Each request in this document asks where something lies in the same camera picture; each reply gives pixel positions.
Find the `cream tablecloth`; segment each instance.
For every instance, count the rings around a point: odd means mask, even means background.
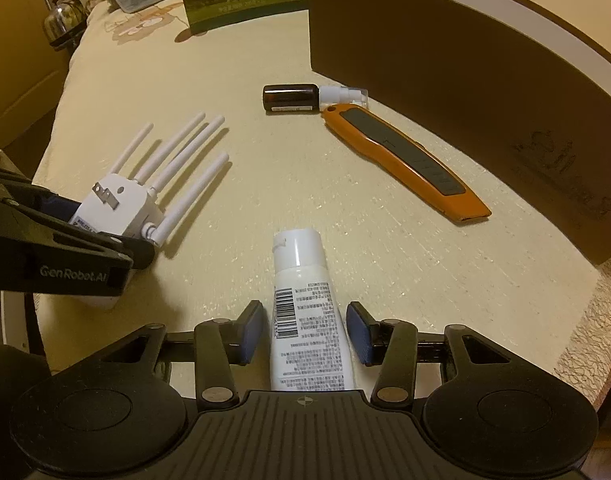
[[[295,12],[188,38],[180,0],[134,16],[97,6],[75,53],[52,140],[35,182],[82,200],[147,121],[155,128],[125,174],[198,110],[224,129],[161,194],[169,205],[221,150],[232,164],[199,199],[150,269],[103,312],[38,296],[48,360],[62,369],[149,322],[191,330],[236,317],[251,299],[272,306],[272,235],[319,230],[343,311],[361,301],[377,319],[421,331],[469,325],[556,372],[590,399],[611,369],[611,262],[595,268],[541,214],[437,136],[372,101],[371,108],[455,170],[490,207],[457,226],[331,134],[318,115],[266,115],[265,84],[329,81],[309,64],[308,15]],[[360,48],[346,45],[339,48]],[[261,359],[237,377],[268,385]],[[173,383],[191,394],[187,367]],[[374,371],[355,361],[368,393]],[[421,373],[419,391],[436,381]]]

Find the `stainless steel kettle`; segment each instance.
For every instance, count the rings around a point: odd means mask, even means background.
[[[43,22],[47,41],[55,50],[74,50],[88,26],[88,13],[80,0],[52,0],[54,7]]]

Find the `cardboard box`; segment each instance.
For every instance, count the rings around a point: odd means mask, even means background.
[[[313,70],[477,160],[591,262],[611,257],[611,54],[581,31],[529,0],[310,0],[310,42]]]

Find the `tube cap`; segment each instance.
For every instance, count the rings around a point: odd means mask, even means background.
[[[281,231],[274,235],[274,272],[318,265],[327,268],[321,235],[312,228]]]
[[[319,108],[352,103],[367,108],[367,90],[349,86],[319,86]]]

